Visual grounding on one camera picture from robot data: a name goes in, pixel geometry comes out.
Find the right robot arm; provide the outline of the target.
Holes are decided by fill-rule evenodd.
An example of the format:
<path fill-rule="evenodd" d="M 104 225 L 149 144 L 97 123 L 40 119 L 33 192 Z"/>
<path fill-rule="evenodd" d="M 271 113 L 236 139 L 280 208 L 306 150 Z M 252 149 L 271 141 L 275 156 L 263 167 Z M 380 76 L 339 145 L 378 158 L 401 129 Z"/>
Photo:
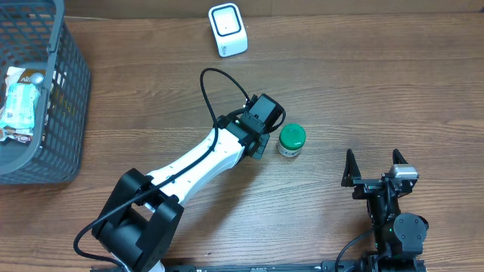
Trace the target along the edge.
<path fill-rule="evenodd" d="M 335 271 L 425 271 L 423 261 L 424 240 L 429 230 L 428 221 L 399 208 L 399 199 L 412 193 L 419 178 L 417 169 L 408 163 L 399 150 L 392 152 L 392 167 L 379 178 L 361 177 L 355 155 L 346 151 L 346 164 L 341 185 L 353 189 L 353 199 L 367 203 L 371 229 L 343 247 L 335 260 Z M 347 267 L 340 263 L 348 248 L 360 240 L 374 236 L 375 251 L 367 252 Z"/>

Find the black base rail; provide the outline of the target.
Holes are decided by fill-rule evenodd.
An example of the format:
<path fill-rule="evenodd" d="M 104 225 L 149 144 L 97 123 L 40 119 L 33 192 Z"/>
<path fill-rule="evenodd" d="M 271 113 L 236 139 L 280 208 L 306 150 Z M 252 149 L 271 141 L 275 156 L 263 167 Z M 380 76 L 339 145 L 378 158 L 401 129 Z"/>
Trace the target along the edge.
<path fill-rule="evenodd" d="M 373 271 L 372 266 L 362 264 L 357 260 L 340 261 L 338 271 Z M 163 266 L 158 262 L 151 271 L 164 272 L 334 272 L 335 261 L 322 261 L 320 264 L 279 264 L 279 265 L 250 265 L 250 266 L 208 266 L 196 267 L 190 265 L 171 265 Z M 411 268 L 411 265 L 395 268 L 374 269 L 374 271 L 417 271 L 427 272 L 426 265 L 423 261 L 417 261 L 417 267 Z"/>

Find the grey plastic mesh basket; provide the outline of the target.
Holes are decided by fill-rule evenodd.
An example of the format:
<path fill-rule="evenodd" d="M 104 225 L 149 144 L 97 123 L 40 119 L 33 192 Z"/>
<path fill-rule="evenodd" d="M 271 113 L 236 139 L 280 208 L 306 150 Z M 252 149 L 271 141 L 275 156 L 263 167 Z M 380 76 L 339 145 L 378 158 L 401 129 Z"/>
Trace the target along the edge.
<path fill-rule="evenodd" d="M 44 74 L 31 140 L 1 143 L 2 184 L 70 182 L 80 170 L 92 75 L 64 14 L 60 0 L 1 0 L 1 78 Z"/>

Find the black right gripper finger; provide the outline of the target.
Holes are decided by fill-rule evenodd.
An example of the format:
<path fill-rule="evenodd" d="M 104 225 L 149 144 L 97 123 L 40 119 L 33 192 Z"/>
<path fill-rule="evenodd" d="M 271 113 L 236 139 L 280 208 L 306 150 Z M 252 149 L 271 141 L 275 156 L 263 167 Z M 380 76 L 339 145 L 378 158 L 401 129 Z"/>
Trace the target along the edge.
<path fill-rule="evenodd" d="M 403 155 L 400 153 L 398 149 L 394 149 L 392 151 L 392 161 L 394 165 L 397 164 L 408 164 L 408 162 L 405 160 Z"/>
<path fill-rule="evenodd" d="M 355 155 L 351 149 L 346 151 L 346 164 L 341 181 L 342 187 L 354 187 L 354 183 L 361 180 L 361 173 L 359 171 Z"/>

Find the brown snack packet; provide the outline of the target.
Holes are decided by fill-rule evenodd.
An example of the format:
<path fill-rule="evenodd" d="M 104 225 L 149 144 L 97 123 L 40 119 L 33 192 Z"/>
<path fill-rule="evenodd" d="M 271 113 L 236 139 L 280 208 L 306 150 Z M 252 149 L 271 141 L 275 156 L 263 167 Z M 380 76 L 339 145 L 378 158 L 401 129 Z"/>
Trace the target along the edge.
<path fill-rule="evenodd" d="M 7 71 L 7 77 L 5 79 L 5 82 L 7 85 L 11 85 L 14 83 L 21 83 L 27 85 L 32 84 L 30 81 L 30 76 L 33 73 L 42 73 L 45 78 L 44 70 L 10 66 Z"/>

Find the teal white snack packet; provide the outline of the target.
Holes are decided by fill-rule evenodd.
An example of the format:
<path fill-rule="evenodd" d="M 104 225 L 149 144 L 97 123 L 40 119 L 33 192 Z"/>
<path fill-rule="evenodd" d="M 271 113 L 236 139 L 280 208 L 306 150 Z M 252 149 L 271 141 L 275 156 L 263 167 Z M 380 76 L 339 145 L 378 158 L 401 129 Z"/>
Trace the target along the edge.
<path fill-rule="evenodd" d="M 1 127 L 33 128 L 39 91 L 33 84 L 14 83 L 8 87 Z"/>

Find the white barcode scanner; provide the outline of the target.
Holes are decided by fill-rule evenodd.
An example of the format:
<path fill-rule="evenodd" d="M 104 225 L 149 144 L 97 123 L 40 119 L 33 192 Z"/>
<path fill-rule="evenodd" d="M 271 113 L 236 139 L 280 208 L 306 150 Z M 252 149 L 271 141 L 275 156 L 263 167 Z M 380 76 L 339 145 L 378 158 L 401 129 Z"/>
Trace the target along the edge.
<path fill-rule="evenodd" d="M 213 6 L 208 18 L 220 57 L 242 54 L 248 49 L 247 32 L 239 7 L 228 2 Z"/>

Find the green lid white jar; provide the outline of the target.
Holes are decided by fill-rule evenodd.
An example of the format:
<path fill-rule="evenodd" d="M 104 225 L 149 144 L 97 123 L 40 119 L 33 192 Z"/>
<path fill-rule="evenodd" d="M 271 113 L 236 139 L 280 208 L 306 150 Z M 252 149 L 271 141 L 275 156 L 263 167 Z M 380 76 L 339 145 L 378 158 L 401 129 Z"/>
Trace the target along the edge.
<path fill-rule="evenodd" d="M 306 142 L 306 131 L 299 124 L 285 125 L 278 138 L 277 149 L 282 156 L 298 156 Z"/>

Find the silver round ball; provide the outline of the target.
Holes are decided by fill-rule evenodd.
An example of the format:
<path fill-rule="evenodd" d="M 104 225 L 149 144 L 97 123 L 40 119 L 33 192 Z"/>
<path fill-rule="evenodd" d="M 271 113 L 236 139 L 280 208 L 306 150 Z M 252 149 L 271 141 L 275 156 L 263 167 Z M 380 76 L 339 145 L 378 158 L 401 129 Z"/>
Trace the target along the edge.
<path fill-rule="evenodd" d="M 34 85 L 41 85 L 44 81 L 44 75 L 42 73 L 33 73 L 30 76 L 30 81 Z"/>

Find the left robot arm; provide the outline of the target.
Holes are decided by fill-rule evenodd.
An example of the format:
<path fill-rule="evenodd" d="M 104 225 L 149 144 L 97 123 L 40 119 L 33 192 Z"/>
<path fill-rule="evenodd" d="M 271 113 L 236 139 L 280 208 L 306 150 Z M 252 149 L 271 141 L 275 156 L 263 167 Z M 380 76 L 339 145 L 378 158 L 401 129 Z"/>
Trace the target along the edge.
<path fill-rule="evenodd" d="M 161 271 L 186 202 L 244 157 L 260 159 L 284 108 L 266 94 L 220 116 L 194 149 L 171 164 L 143 174 L 135 168 L 116 183 L 92 228 L 92 236 L 122 271 Z"/>

